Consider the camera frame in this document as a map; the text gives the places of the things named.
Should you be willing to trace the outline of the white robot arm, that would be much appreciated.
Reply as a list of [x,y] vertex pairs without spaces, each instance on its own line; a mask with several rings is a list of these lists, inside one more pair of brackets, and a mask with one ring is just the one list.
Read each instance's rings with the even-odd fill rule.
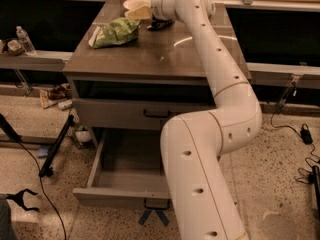
[[184,113],[164,125],[163,167],[181,240],[249,240],[219,165],[259,132],[259,101],[213,29],[210,0],[151,0],[153,15],[179,20],[191,33],[216,107]]

